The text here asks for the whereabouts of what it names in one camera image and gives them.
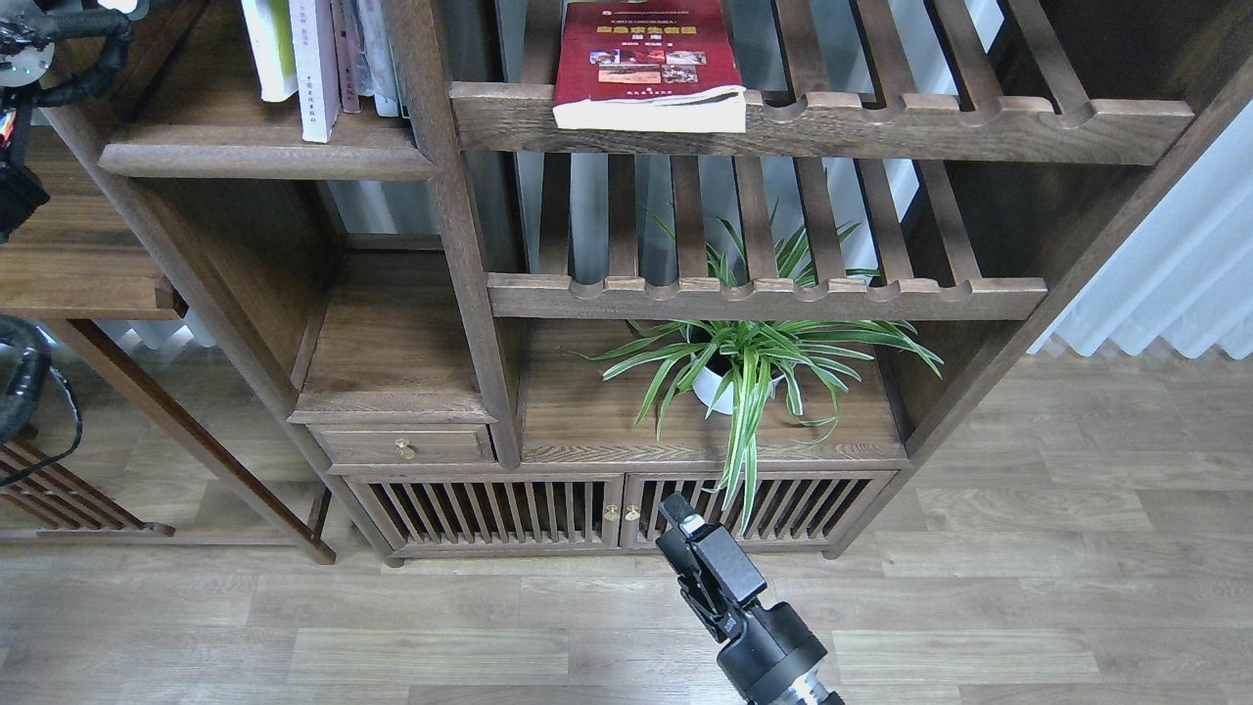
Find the book spine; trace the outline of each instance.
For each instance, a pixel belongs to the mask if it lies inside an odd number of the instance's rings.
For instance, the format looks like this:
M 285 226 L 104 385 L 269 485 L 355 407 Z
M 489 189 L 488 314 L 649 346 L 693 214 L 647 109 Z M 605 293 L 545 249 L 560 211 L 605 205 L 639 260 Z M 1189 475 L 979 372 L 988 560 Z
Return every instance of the book spine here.
M 287 0 L 239 0 L 261 99 L 282 103 L 296 93 L 296 53 Z
M 289 0 L 296 80 L 301 98 L 301 136 L 327 143 L 340 114 L 340 75 L 330 0 Z
M 331 19 L 335 25 L 335 54 L 340 69 L 340 106 L 345 113 L 360 113 L 361 98 L 357 95 L 357 51 L 360 38 L 357 23 L 350 23 L 345 5 L 348 0 L 331 0 Z
M 392 66 L 387 21 L 383 19 L 382 8 L 378 0 L 358 0 L 357 11 L 375 88 L 375 109 L 385 118 L 398 116 L 400 91 L 396 90 L 396 69 Z

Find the slatted cabinet door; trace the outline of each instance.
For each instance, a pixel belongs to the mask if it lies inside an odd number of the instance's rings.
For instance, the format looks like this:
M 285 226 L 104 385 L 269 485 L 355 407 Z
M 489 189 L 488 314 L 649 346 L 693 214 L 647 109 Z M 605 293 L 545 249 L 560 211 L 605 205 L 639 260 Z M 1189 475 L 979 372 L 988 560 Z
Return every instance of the slatted cabinet door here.
M 717 475 L 626 476 L 620 545 L 652 547 L 669 528 L 662 501 L 678 492 L 705 521 L 725 526 L 747 550 L 826 548 L 840 542 L 895 472 L 761 472 L 757 506 L 744 533 L 738 531 L 743 490 L 723 510 L 723 493 L 709 492 Z
M 396 558 L 450 551 L 516 556 L 618 546 L 621 475 L 347 480 Z

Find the red book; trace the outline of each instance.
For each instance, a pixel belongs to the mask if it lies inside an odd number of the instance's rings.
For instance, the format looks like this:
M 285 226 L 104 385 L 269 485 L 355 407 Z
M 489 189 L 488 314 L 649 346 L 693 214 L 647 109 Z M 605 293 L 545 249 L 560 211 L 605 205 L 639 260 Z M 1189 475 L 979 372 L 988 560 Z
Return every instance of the red book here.
M 744 131 L 719 0 L 571 3 L 553 116 L 563 129 Z

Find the drawer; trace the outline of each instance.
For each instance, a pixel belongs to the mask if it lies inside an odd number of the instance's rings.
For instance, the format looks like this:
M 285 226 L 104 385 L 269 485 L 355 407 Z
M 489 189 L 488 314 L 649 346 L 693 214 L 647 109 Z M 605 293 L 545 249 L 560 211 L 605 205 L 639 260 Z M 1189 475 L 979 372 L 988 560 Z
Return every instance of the drawer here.
M 338 466 L 491 461 L 487 427 L 479 425 L 309 427 Z

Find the white flower pot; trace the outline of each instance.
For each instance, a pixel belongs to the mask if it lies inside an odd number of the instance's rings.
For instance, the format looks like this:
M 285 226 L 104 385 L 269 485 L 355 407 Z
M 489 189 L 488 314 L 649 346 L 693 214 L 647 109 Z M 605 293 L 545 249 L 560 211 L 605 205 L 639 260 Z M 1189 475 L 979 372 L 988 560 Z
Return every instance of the white flower pot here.
M 771 399 L 774 398 L 774 388 L 783 382 L 783 376 L 779 376 L 771 381 Z M 719 414 L 727 414 L 728 417 L 736 409 L 736 383 L 727 386 L 727 389 L 722 392 L 718 397 L 717 403 L 714 403 L 713 396 L 718 393 L 718 387 L 722 386 L 722 376 L 710 371 L 709 368 L 702 368 L 700 374 L 697 376 L 697 382 L 692 386 L 692 392 L 697 393 L 697 399 L 702 404 L 709 407 Z

